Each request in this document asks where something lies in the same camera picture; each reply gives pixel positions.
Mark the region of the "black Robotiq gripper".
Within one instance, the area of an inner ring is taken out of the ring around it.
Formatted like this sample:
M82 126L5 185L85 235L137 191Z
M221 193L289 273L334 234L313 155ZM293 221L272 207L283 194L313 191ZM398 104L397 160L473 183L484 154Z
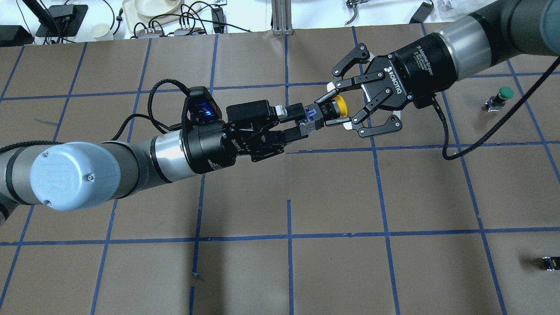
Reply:
M364 65L364 73L353 71ZM437 92L458 78L452 56L440 34L428 34L389 55L377 56L362 42L332 68L332 86L326 101L342 92L363 88L365 104L355 114L340 114L326 127L355 131L361 138L402 130L400 110L410 102L417 109L431 105Z

